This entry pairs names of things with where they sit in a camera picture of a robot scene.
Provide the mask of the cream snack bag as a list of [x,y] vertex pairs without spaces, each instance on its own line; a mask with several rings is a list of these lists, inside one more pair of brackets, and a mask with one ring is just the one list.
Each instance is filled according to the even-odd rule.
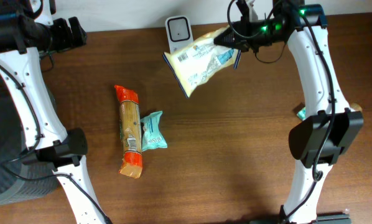
[[238,68],[241,51],[214,44],[214,38],[225,30],[227,28],[222,27],[171,54],[163,53],[165,62],[187,98],[196,87],[205,84],[216,72],[229,66]]

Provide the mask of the orange spaghetti packet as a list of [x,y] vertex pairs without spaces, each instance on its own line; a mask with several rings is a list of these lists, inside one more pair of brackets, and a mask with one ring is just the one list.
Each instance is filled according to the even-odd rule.
[[120,133],[123,145],[123,163],[119,173],[134,179],[142,174],[142,131],[139,97],[134,90],[115,85],[119,101]]

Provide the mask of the small teal tissue pack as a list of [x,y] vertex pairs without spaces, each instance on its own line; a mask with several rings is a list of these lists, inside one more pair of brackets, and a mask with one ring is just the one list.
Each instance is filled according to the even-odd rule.
[[305,107],[303,107],[298,113],[297,117],[304,121],[306,119]]

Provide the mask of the teal wipes pouch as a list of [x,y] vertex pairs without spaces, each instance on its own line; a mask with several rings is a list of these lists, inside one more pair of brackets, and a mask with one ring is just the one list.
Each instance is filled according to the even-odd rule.
[[142,152],[167,148],[167,142],[159,130],[162,111],[156,111],[141,119],[142,123]]

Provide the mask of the white bottle with wooden cap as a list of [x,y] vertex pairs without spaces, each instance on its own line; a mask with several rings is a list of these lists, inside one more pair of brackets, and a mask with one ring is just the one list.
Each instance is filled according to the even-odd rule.
[[351,103],[350,108],[352,111],[360,111],[360,112],[363,111],[363,108],[357,103]]

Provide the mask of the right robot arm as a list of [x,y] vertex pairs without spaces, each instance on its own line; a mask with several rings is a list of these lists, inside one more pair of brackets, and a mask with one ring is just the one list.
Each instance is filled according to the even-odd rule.
[[346,213],[317,213],[328,173],[363,126],[362,113],[350,107],[338,84],[323,7],[304,1],[274,1],[268,17],[257,20],[246,1],[237,0],[236,5],[241,19],[231,22],[214,43],[241,53],[285,43],[296,62],[305,100],[305,119],[288,138],[295,160],[291,191],[279,215],[263,222],[350,223]]

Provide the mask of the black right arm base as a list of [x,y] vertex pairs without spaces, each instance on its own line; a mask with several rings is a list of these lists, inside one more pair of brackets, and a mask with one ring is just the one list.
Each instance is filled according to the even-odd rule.
[[[263,220],[252,220],[248,221],[247,224],[280,224],[278,218],[266,218]],[[349,214],[345,213],[334,213],[329,215],[319,215],[315,220],[312,220],[309,224],[352,224],[352,220]]]

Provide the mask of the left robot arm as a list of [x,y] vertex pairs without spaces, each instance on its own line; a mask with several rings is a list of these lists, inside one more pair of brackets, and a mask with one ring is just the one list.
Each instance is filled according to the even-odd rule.
[[45,85],[40,61],[86,44],[76,17],[54,19],[54,1],[0,1],[0,76],[19,115],[25,149],[17,161],[46,165],[62,185],[78,223],[109,223],[87,171],[85,133],[67,130]]

